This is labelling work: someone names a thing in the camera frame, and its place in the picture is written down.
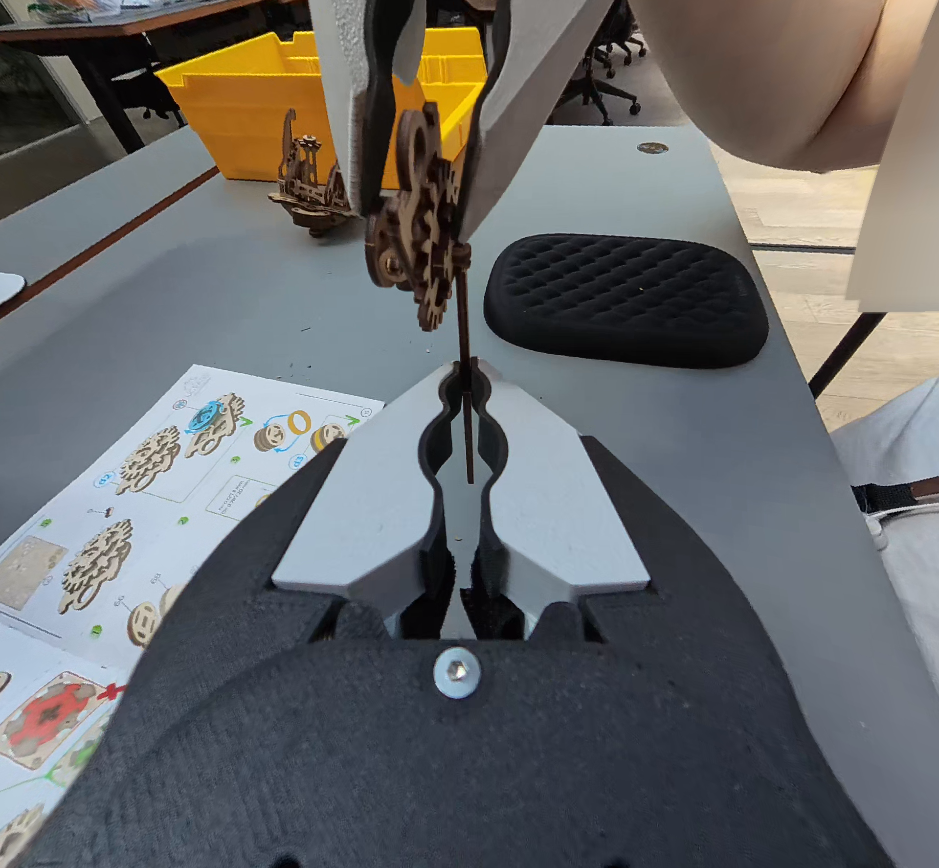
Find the printed instruction booklet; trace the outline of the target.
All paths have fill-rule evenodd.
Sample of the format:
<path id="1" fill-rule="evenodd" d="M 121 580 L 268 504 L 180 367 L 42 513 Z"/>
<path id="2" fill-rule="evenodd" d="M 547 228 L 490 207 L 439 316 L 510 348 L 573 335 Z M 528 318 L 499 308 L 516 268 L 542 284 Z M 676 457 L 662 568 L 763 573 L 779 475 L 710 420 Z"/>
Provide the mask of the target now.
<path id="1" fill-rule="evenodd" d="M 2 544 L 2 866 L 84 770 L 214 548 L 385 403 L 193 365 Z"/>

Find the person's right forearm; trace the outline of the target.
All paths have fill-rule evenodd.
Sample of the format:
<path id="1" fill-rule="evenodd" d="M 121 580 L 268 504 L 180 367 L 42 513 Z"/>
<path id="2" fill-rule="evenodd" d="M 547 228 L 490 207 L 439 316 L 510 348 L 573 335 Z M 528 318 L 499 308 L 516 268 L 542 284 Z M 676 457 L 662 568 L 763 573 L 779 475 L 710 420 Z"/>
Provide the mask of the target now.
<path id="1" fill-rule="evenodd" d="M 669 88 L 735 157 L 880 162 L 937 0 L 628 0 Z"/>

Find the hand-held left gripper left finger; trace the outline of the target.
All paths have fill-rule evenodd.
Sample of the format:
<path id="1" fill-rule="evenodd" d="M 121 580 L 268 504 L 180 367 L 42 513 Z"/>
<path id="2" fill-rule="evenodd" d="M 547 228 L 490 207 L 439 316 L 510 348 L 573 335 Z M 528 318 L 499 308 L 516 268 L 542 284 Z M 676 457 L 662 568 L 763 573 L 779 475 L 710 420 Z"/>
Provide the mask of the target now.
<path id="1" fill-rule="evenodd" d="M 437 478 L 452 454 L 459 364 L 442 365 L 355 428 L 273 573 L 282 589 L 405 612 L 446 602 L 453 559 Z"/>

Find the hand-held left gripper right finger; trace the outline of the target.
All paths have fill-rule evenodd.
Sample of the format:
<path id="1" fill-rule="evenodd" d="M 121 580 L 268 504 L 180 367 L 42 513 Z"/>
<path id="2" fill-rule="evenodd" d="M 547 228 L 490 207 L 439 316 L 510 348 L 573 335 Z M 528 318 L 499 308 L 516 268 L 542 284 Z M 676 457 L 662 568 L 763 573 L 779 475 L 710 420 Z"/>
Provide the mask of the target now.
<path id="1" fill-rule="evenodd" d="M 645 589 L 650 575 L 576 428 L 473 360 L 483 487 L 477 576 L 525 616 Z"/>

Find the thin wooden stick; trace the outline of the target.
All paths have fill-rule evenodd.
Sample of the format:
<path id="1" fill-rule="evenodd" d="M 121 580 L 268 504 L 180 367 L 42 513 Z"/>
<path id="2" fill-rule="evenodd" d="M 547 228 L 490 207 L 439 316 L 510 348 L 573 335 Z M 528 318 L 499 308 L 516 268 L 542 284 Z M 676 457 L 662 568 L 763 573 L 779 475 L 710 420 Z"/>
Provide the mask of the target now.
<path id="1" fill-rule="evenodd" d="M 468 484 L 474 483 L 474 446 L 473 446 L 473 407 L 472 407 L 472 367 L 469 336 L 468 283 L 466 270 L 460 269 L 454 276 L 457 334 L 459 346 L 459 374 L 462 390 L 462 416 L 466 475 Z"/>

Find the operator in white shirt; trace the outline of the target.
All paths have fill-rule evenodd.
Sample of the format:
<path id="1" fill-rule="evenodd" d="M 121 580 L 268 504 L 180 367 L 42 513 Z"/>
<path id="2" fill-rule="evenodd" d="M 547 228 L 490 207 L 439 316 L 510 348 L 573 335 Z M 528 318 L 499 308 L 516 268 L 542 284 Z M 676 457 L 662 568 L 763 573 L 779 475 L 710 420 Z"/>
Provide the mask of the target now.
<path id="1" fill-rule="evenodd" d="M 848 293 L 888 313 L 937 313 L 937 11 L 889 134 Z M 938 384 L 830 435 L 933 680 L 938 677 Z"/>

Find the black framed sign stand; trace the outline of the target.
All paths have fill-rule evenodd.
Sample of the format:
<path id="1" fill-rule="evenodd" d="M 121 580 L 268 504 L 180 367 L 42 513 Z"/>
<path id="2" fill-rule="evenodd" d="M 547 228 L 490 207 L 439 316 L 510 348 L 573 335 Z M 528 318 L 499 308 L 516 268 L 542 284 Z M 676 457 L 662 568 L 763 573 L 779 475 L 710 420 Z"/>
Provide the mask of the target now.
<path id="1" fill-rule="evenodd" d="M 885 319 L 886 313 L 861 313 L 839 340 L 808 382 L 813 399 L 818 399 Z"/>

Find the black quilted wrist rest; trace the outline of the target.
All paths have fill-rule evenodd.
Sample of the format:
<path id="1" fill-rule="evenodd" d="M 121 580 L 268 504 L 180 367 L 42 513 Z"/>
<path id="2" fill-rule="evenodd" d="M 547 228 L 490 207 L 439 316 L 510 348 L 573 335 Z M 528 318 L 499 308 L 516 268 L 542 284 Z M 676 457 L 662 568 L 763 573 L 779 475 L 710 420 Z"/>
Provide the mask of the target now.
<path id="1" fill-rule="evenodd" d="M 769 334 L 759 290 L 731 254 L 690 241 L 540 233 L 496 259 L 488 327 L 535 352 L 686 369 L 752 361 Z"/>

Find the clear plastic bag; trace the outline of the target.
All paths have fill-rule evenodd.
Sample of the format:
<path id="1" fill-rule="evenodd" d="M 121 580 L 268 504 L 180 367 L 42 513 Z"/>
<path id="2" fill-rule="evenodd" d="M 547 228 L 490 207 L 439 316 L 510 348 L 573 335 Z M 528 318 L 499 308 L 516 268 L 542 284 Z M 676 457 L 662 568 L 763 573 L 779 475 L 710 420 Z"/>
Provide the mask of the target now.
<path id="1" fill-rule="evenodd" d="M 121 12 L 162 5 L 162 0 L 34 0 L 28 16 L 44 23 L 90 23 Z"/>

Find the long brown topped table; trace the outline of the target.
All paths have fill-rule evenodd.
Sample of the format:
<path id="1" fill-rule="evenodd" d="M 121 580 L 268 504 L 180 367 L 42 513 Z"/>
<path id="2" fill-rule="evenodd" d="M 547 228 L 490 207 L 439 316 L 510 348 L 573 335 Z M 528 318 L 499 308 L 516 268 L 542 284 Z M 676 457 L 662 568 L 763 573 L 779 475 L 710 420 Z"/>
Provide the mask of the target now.
<path id="1" fill-rule="evenodd" d="M 311 30 L 308 0 L 195 0 L 123 10 L 89 23 L 16 23 L 1 28 L 2 44 L 74 65 L 113 135 L 127 153 L 145 146 L 129 108 L 173 115 L 179 106 L 156 69 L 275 32 L 286 40 Z"/>

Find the partly built wooden model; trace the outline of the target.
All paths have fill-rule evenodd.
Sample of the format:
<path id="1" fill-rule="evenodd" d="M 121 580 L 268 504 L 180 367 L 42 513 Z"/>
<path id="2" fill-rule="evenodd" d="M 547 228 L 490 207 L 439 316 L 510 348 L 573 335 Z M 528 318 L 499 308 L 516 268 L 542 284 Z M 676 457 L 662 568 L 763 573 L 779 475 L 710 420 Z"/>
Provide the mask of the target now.
<path id="1" fill-rule="evenodd" d="M 283 128 L 283 157 L 278 167 L 276 193 L 268 199 L 280 205 L 295 226 L 304 228 L 314 238 L 321 238 L 356 217 L 348 197 L 338 163 L 335 162 L 324 182 L 317 169 L 321 142 L 313 135 L 295 137 L 292 125 L 297 118 L 289 108 Z"/>

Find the wooden gear assembly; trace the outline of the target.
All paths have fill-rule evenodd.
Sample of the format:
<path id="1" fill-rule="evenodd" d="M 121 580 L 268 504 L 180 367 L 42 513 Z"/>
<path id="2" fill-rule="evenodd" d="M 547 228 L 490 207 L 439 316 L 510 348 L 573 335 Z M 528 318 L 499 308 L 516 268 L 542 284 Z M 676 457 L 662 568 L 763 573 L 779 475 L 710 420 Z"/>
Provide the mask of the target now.
<path id="1" fill-rule="evenodd" d="M 413 294 L 419 326 L 432 333 L 443 321 L 456 276 L 471 260 L 469 245 L 452 234 L 462 167 L 443 155 L 437 102 L 401 115 L 395 152 L 400 188 L 368 219 L 366 266 L 377 287 Z"/>

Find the black office chair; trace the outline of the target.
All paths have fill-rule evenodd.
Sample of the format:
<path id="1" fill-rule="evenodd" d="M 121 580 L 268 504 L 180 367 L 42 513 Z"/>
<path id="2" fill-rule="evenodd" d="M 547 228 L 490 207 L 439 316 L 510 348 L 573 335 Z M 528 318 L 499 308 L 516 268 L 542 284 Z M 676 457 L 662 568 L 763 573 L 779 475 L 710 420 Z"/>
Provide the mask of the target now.
<path id="1" fill-rule="evenodd" d="M 603 125 L 609 126 L 612 122 L 601 97 L 606 95 L 628 100 L 629 114 L 638 115 L 641 105 L 636 95 L 599 81 L 594 72 L 594 67 L 599 65 L 604 69 L 607 79 L 615 76 L 611 58 L 614 46 L 619 46 L 623 50 L 627 66 L 632 64 L 630 45 L 638 47 L 640 58 L 646 56 L 648 46 L 636 36 L 637 29 L 635 17 L 627 0 L 617 0 L 607 12 L 583 54 L 580 65 L 581 74 L 569 80 L 552 111 L 556 112 L 573 99 L 580 98 L 584 106 L 595 105 L 602 114 Z"/>

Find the yellow plastic storage bin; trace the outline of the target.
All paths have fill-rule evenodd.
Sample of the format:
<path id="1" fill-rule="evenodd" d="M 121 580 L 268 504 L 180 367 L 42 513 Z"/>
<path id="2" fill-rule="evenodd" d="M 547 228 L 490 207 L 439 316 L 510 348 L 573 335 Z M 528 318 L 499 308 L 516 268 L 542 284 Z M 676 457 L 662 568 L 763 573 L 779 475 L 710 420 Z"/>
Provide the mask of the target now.
<path id="1" fill-rule="evenodd" d="M 291 40 L 274 32 L 158 71 L 185 118 L 228 180 L 278 179 L 284 122 L 297 113 L 294 137 L 312 135 L 319 182 L 336 162 L 315 35 Z M 429 28 L 418 74 L 404 85 L 393 77 L 396 118 L 428 101 L 438 105 L 442 154 L 462 172 L 476 99 L 487 78 L 483 44 L 474 27 Z"/>

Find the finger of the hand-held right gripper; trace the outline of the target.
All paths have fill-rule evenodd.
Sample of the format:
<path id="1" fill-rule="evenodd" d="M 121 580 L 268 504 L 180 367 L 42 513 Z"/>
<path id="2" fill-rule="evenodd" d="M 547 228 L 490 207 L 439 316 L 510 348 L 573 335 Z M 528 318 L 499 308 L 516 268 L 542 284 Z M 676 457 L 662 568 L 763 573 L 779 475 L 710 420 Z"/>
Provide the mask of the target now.
<path id="1" fill-rule="evenodd" d="M 411 84 L 426 0 L 308 0 L 337 161 L 352 209 L 380 206 L 393 138 L 393 77 Z"/>
<path id="2" fill-rule="evenodd" d="M 469 240 L 499 202 L 614 1 L 497 1 L 494 58 L 460 187 L 459 240 Z"/>

